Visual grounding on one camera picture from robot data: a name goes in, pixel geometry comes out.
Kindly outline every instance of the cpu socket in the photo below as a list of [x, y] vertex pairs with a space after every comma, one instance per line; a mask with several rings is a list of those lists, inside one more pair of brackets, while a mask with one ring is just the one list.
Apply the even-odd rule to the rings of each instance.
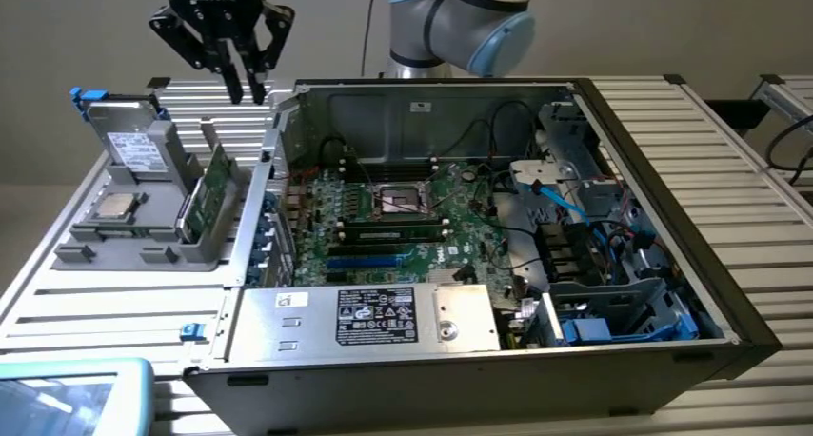
[[427, 193], [423, 184], [375, 186], [373, 208], [381, 214], [427, 214]]

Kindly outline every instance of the sticker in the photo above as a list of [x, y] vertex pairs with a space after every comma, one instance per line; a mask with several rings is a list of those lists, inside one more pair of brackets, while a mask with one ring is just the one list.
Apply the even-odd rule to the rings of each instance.
[[307, 292], [277, 293], [275, 307], [304, 307], [307, 306]]
[[106, 133], [121, 163], [133, 172], [164, 172], [167, 164], [145, 133]]
[[432, 103], [426, 101], [412, 101], [408, 103], [410, 112], [432, 112]]
[[416, 343], [416, 327], [411, 288], [339, 290], [335, 341], [341, 346]]

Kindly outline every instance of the blue cable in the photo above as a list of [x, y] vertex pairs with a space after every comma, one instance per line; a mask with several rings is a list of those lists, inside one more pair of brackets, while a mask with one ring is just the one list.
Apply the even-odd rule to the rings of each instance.
[[[527, 190], [531, 193], [534, 193], [534, 189], [531, 188], [531, 186], [524, 184], [524, 187], [527, 188]], [[578, 206], [567, 203], [564, 198], [562, 198], [562, 196], [559, 196], [559, 194], [555, 191], [552, 191], [550, 188], [539, 187], [538, 192], [539, 192], [539, 194], [542, 194], [547, 198], [550, 198], [554, 201], [554, 203], [556, 203], [559, 206], [562, 206], [566, 209], [572, 210], [576, 214], [579, 214], [582, 216], [582, 220], [584, 221], [586, 225], [590, 224], [590, 219], [587, 218], [587, 214], [582, 211], [582, 209]]]

